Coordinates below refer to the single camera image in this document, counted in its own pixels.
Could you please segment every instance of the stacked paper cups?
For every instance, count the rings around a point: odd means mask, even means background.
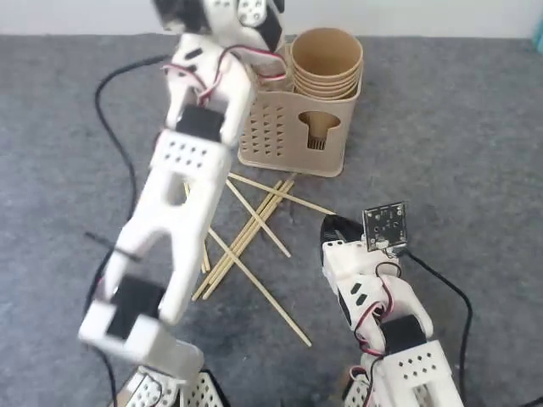
[[[364,65],[363,51],[351,34],[317,28],[298,36],[290,49],[297,93],[327,101],[356,94]],[[316,144],[324,142],[328,129],[339,124],[335,116],[325,112],[307,112],[301,119],[309,126]]]

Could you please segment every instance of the gray carpet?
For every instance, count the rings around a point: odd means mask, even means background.
[[[109,399],[100,361],[76,340],[83,297],[128,204],[126,171],[92,109],[111,70],[169,52],[174,38],[0,37],[0,388],[2,405],[95,406]],[[344,172],[300,176],[294,193],[360,219],[407,200],[411,248],[461,286],[475,318],[470,406],[514,406],[543,382],[543,58],[525,41],[364,38],[365,92]],[[161,74],[115,81],[104,106],[140,186],[165,113]],[[285,175],[234,166],[269,185]],[[240,185],[253,204],[263,194]],[[231,241],[247,213],[229,192],[215,229]],[[176,335],[198,344],[234,406],[329,405],[358,350],[317,257],[322,217],[286,203],[270,226],[294,253],[258,237],[245,264],[313,340],[309,349],[234,269]],[[212,259],[219,249],[210,243]],[[167,243],[141,272],[167,279]],[[406,263],[455,365],[465,309]],[[115,360],[119,383],[131,367]]]

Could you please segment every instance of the circuit board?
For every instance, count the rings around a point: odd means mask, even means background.
[[[406,203],[364,210],[364,234],[368,252],[406,244]]]

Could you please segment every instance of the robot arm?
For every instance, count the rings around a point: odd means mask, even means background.
[[[443,349],[432,339],[432,321],[400,279],[398,258],[368,250],[364,227],[336,215],[323,221],[321,243],[323,274],[361,345],[361,368],[372,378],[371,385],[355,380],[345,405],[462,406]]]
[[[204,358],[167,327],[188,306],[231,150],[255,96],[244,63],[253,70],[277,63],[277,56],[271,58],[283,40],[277,5],[272,0],[155,0],[165,26],[181,34],[165,67],[171,103],[134,215],[105,267],[104,295],[92,301],[79,338],[165,373],[180,386],[195,381]],[[230,52],[234,46],[237,56]],[[183,183],[191,194],[178,203]],[[171,238],[173,270],[168,286],[160,287],[134,276],[123,253],[142,258],[164,235]],[[161,403],[166,407],[173,400]]]

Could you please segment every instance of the white wall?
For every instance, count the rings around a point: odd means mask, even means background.
[[[543,0],[286,0],[289,34],[336,26],[367,36],[532,36]],[[0,34],[160,32],[151,0],[0,0]]]

